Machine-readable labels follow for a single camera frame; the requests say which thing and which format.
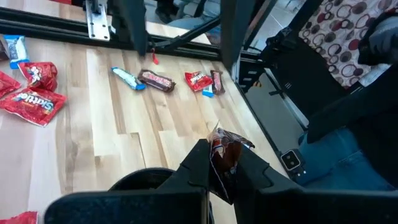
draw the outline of metal bracket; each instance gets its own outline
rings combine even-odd
[[[99,13],[93,12],[93,4],[98,4]],[[111,36],[108,29],[106,18],[106,5],[101,1],[86,0],[86,18],[88,26],[88,36],[91,39],[109,41]]]

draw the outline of red candy bag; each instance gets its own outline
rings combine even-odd
[[[26,88],[0,101],[0,109],[45,127],[61,109],[66,96],[38,88]]]
[[[0,72],[0,98],[5,94],[17,90],[21,87],[21,84],[9,77],[3,72]]]
[[[0,220],[0,224],[37,224],[37,212],[24,212],[7,220]]]
[[[199,91],[213,84],[213,79],[203,72],[185,72],[185,80],[193,91]]]
[[[57,68],[52,62],[21,62],[19,70],[28,79],[29,87],[54,91],[57,88]]]

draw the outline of patterned fabric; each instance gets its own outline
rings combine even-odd
[[[326,60],[333,78],[348,88],[371,71],[357,63],[359,41],[372,21],[397,6],[398,0],[324,0],[298,36]]]

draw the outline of polka dot cloth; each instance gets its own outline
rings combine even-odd
[[[398,0],[324,0],[299,32],[327,62],[333,78],[348,88],[371,67],[358,65],[358,44],[377,17]]]

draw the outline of light wood surface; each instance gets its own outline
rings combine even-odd
[[[2,0],[0,6],[84,21],[80,8],[47,0]],[[150,33],[176,36],[185,30],[148,23]],[[208,43],[202,35],[195,41]],[[106,190],[145,167],[176,169],[214,125],[250,139],[254,151],[286,175],[235,84],[220,62],[158,55],[138,60],[136,52],[27,39],[32,61],[58,68],[57,93],[68,97],[53,121],[41,128],[0,111],[0,219],[26,210],[43,213],[72,192]],[[137,74],[146,68],[173,78],[173,92],[131,90],[109,72],[113,66]],[[207,98],[193,93],[184,72],[218,69],[226,93]],[[8,62],[0,70],[26,80]],[[233,207],[211,196],[217,223],[236,223]]]

